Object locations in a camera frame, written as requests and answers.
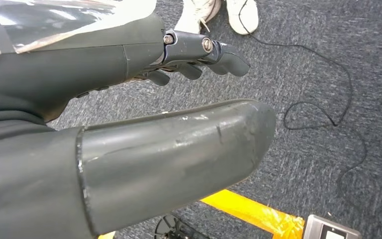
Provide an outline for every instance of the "gray carpet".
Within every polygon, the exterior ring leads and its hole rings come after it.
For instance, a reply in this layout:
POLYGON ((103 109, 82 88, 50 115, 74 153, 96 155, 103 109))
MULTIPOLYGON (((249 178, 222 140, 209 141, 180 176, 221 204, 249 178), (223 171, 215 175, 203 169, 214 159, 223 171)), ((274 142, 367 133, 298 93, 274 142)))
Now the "gray carpet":
MULTIPOLYGON (((348 98, 344 73, 302 49, 266 47, 235 34, 228 25, 226 4, 208 24, 211 32, 207 34, 245 53, 252 64, 247 76, 217 76, 205 71, 196 81, 174 74, 165 87, 149 82, 115 86, 72 100, 51 125, 65 128, 228 99, 258 99, 277 112, 276 139, 257 172, 230 189, 293 215, 306 218, 317 214, 359 230, 366 239, 382 239, 377 224, 382 221, 382 0, 258 0, 258 7, 256 37, 312 47, 348 66, 353 74, 354 102, 344 124, 364 136, 368 156, 362 166, 343 178, 343 190, 362 205, 363 214, 338 197, 336 186, 339 173, 361 158, 356 135, 346 126, 288 131, 282 122, 286 107, 299 100, 319 102, 336 119, 348 98)), ((180 0, 159 1, 157 6, 167 27, 175 25, 181 11, 180 0)), ((301 125, 326 118, 316 109, 299 107, 289 120, 292 125, 301 125)), ((212 238, 272 236, 199 202, 177 213, 212 238)), ((150 239, 158 219, 123 229, 116 237, 150 239)))

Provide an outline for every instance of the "prosthetic arm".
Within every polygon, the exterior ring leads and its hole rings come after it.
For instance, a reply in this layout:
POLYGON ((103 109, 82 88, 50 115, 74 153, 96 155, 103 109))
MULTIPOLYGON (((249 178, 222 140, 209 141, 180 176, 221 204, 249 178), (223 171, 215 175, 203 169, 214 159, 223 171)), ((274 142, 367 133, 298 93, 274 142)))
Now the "prosthetic arm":
MULTIPOLYGON (((165 31, 151 14, 22 52, 14 39, 26 33, 11 31, 38 27, 26 18, 32 6, 2 2, 9 4, 0 5, 0 239, 96 238, 208 196, 258 168, 275 114, 252 100, 61 131, 46 126, 70 99, 129 80, 162 86, 169 82, 164 72, 194 80, 200 66, 243 76, 249 64, 233 47, 165 31), (15 24, 3 24, 2 15, 14 8, 15 24)), ((44 7, 63 15, 64 8, 44 7)))

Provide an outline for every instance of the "yellow metal bar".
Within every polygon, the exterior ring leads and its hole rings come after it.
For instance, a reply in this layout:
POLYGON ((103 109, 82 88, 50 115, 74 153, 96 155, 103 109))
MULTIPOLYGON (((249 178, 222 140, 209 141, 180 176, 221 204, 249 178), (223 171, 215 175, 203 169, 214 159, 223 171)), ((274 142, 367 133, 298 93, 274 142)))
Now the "yellow metal bar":
POLYGON ((269 208, 239 194, 222 190, 201 201, 273 233, 273 239, 302 239, 304 219, 269 208))
POLYGON ((98 239, 113 239, 114 236, 115 236, 115 232, 111 232, 111 233, 99 236, 98 239))

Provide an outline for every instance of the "gray plastic cover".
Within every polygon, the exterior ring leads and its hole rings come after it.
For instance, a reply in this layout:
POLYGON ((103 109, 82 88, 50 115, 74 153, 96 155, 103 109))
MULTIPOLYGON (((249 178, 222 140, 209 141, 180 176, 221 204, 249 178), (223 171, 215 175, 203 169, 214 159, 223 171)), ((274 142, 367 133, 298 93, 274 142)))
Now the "gray plastic cover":
POLYGON ((0 54, 148 17, 156 0, 0 0, 0 54))

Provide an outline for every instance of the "gray rubber sleeve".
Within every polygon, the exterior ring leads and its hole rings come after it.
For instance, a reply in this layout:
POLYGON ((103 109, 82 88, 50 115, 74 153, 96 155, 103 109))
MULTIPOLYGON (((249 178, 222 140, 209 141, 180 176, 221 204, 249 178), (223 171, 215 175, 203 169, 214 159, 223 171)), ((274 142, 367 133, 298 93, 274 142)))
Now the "gray rubber sleeve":
POLYGON ((275 124, 270 107, 245 100, 86 129, 81 165, 94 231, 138 223, 245 179, 275 124))
POLYGON ((79 128, 0 140, 0 239, 93 239, 76 160, 79 128))
POLYGON ((237 100, 88 128, 0 128, 14 131, 0 139, 0 239, 93 239, 248 177, 275 114, 237 100))

